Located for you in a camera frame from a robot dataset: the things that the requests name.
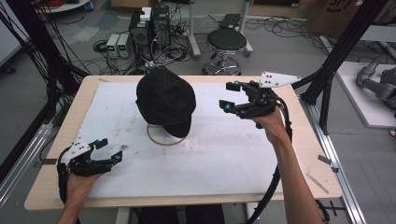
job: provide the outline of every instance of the human arm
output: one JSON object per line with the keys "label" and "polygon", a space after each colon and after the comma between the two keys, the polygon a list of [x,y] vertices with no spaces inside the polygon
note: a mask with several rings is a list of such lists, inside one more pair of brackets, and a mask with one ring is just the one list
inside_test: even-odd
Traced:
{"label": "human arm", "polygon": [[76,223],[80,211],[87,202],[87,196],[93,183],[101,175],[77,176],[70,172],[67,179],[67,200],[58,219],[58,224]]}
{"label": "human arm", "polygon": [[274,146],[282,180],[286,217],[289,224],[322,223],[318,206],[305,182],[294,149],[284,128],[279,108],[266,117],[253,121],[265,129],[268,140]]}

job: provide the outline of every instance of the robotic hand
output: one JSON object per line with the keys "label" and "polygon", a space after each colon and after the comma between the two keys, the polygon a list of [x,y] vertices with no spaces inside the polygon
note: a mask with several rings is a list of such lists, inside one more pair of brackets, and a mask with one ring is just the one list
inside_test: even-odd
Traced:
{"label": "robotic hand", "polygon": [[122,151],[115,153],[108,160],[95,161],[91,159],[94,149],[99,149],[108,144],[107,139],[96,140],[89,144],[80,137],[66,148],[60,155],[57,165],[58,185],[62,201],[66,202],[67,177],[69,172],[75,175],[90,176],[111,171],[111,167],[122,161]]}
{"label": "robotic hand", "polygon": [[233,113],[240,119],[251,119],[267,116],[275,111],[277,101],[281,100],[271,88],[281,87],[300,80],[300,77],[288,76],[276,73],[262,72],[260,83],[235,81],[226,83],[226,90],[241,91],[246,93],[249,103],[235,105],[233,102],[219,101],[219,106],[226,113]]}
{"label": "robotic hand", "polygon": [[375,69],[381,61],[381,56],[373,59],[367,66],[364,66],[358,73],[356,84],[359,87],[375,93],[375,96],[385,102],[385,104],[396,109],[396,67],[385,70],[378,82],[371,80]]}

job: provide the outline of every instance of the stool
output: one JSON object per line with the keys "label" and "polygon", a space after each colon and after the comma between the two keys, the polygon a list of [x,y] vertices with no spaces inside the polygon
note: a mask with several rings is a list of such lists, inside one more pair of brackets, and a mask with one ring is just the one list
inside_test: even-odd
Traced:
{"label": "stool", "polygon": [[229,76],[240,76],[242,74],[239,63],[228,57],[228,55],[244,51],[247,39],[241,33],[234,29],[221,28],[209,33],[206,44],[215,53],[205,63],[204,74],[218,75],[225,73]]}

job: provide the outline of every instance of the cap brim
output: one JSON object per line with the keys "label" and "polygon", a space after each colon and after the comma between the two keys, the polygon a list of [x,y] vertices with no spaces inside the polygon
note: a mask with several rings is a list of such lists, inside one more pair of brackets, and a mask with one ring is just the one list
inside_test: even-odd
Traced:
{"label": "cap brim", "polygon": [[174,137],[184,138],[190,132],[191,127],[191,116],[184,122],[177,124],[163,125],[163,128]]}

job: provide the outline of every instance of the wooden table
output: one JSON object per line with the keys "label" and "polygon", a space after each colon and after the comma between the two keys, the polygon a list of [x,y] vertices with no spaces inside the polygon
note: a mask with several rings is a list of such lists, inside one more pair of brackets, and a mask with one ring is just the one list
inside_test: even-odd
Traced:
{"label": "wooden table", "polygon": [[[141,77],[92,76],[85,77],[78,94],[64,119],[64,123],[49,151],[48,159],[58,159],[60,153],[75,141],[78,130],[91,105],[96,88],[101,82],[138,82]],[[249,82],[259,81],[260,77],[216,77],[216,76],[184,76],[184,79],[200,83],[226,83],[228,81]],[[342,191],[331,167],[318,160],[318,155],[324,156],[318,139],[300,106],[300,102],[290,85],[274,89],[289,107],[290,120],[293,128],[293,145],[299,162],[307,174],[309,188],[318,199],[339,198]],[[55,198],[58,190],[58,176],[55,165],[43,165],[33,187],[26,199],[25,208],[28,210],[60,209],[64,205]],[[257,202],[262,193],[241,195],[200,195],[173,197],[136,197],[89,200],[87,207],[139,207],[151,205],[182,205],[202,203],[249,203]],[[276,194],[273,200],[283,200],[283,195]]]}

